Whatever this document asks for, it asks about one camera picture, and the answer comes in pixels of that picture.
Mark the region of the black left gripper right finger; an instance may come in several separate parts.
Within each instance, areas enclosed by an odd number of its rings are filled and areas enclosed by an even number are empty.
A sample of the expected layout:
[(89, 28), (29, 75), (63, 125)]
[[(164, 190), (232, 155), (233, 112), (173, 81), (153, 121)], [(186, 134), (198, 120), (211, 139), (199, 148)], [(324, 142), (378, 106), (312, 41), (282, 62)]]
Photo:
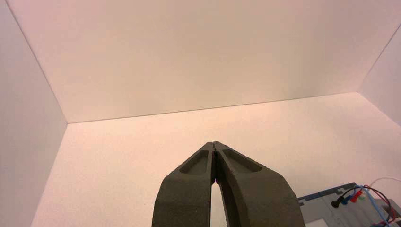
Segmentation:
[(216, 181), (228, 227), (303, 227), (297, 197), (286, 179), (215, 141)]

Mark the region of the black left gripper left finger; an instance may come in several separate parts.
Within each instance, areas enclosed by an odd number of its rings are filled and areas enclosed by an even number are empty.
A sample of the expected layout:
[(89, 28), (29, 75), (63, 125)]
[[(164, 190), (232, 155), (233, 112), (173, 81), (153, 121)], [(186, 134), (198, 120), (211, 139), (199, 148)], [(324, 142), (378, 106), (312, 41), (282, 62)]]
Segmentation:
[(163, 179), (152, 226), (210, 226), (211, 187), (216, 180), (214, 151), (213, 142), (207, 142)]

